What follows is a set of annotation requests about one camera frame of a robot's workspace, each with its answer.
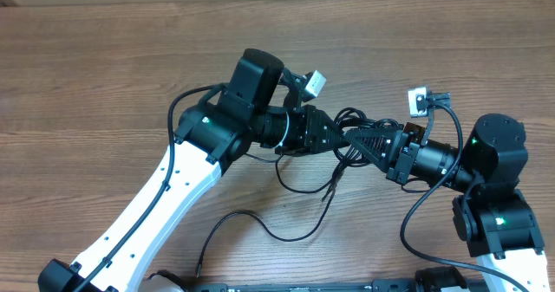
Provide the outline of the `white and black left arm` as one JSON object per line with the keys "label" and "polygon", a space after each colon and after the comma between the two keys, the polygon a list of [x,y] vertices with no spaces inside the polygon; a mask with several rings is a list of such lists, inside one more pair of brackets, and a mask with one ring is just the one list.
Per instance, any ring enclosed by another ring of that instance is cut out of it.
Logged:
{"label": "white and black left arm", "polygon": [[332,150],[339,131],[308,103],[325,82],[317,70],[297,75],[277,57],[246,49],[229,82],[201,88],[179,120],[168,110],[168,148],[157,170],[72,263],[47,264],[39,289],[136,291],[182,218],[252,143],[300,155]]}

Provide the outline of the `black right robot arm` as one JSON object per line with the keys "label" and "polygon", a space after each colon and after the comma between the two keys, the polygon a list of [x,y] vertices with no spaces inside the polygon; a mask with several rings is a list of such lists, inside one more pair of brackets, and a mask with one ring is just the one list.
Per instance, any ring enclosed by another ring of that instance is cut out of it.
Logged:
{"label": "black right robot arm", "polygon": [[464,145],[431,140],[433,126],[408,123],[349,130],[345,139],[399,185],[411,179],[457,191],[454,227],[474,264],[429,254],[421,257],[481,272],[491,291],[547,291],[545,242],[519,190],[528,160],[526,131],[504,114],[485,114]]}

